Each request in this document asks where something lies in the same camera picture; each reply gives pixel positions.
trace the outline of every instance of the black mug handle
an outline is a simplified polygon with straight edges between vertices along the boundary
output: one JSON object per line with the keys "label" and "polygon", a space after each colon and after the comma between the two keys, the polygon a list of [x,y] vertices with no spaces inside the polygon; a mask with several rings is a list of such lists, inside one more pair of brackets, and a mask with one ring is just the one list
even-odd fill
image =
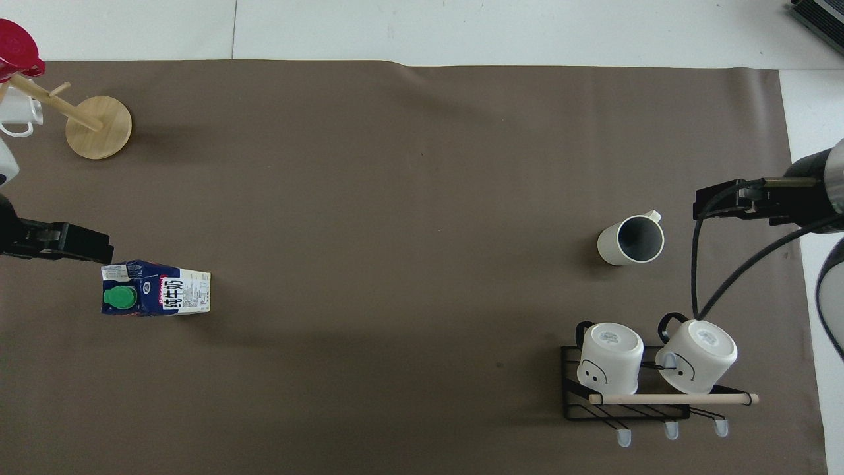
{"label": "black mug handle", "polygon": [[583,349],[583,335],[586,333],[587,328],[592,325],[595,324],[589,320],[583,320],[581,323],[577,324],[577,328],[575,328],[575,342],[578,350]]}
{"label": "black mug handle", "polygon": [[666,314],[663,319],[659,320],[659,325],[657,325],[657,333],[659,334],[659,339],[662,340],[663,343],[668,343],[668,322],[671,321],[671,319],[676,319],[680,323],[689,320],[686,318],[685,315],[679,314],[677,312],[671,312],[670,314]]}

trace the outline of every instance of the round wooden base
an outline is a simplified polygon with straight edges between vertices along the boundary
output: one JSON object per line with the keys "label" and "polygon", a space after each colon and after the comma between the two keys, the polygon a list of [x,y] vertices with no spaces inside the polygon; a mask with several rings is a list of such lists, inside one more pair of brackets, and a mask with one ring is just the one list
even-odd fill
{"label": "round wooden base", "polygon": [[64,135],[74,152],[91,160],[100,160],[116,154],[129,140],[132,116],[126,106],[114,97],[90,97],[77,108],[103,122],[103,128],[94,132],[69,118]]}

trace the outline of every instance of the black vent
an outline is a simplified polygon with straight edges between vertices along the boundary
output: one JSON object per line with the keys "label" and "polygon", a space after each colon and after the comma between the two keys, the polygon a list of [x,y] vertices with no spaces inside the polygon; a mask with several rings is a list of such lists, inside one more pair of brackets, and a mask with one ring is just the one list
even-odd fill
{"label": "black vent", "polygon": [[844,24],[821,7],[819,2],[824,2],[844,15],[844,0],[800,0],[792,6],[791,14],[844,54]]}

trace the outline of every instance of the black ribbed object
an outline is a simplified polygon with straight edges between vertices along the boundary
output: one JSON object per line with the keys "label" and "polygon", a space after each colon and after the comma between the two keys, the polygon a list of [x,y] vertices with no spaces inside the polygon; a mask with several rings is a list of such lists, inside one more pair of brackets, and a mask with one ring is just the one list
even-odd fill
{"label": "black ribbed object", "polygon": [[844,54],[844,0],[792,0],[791,15]]}

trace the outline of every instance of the red mug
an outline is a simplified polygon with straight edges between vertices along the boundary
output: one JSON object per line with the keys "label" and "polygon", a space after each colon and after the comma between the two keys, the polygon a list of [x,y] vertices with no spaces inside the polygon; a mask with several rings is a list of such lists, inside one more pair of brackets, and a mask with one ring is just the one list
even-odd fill
{"label": "red mug", "polygon": [[0,19],[0,83],[15,73],[41,76],[44,62],[38,58],[38,46],[20,25]]}

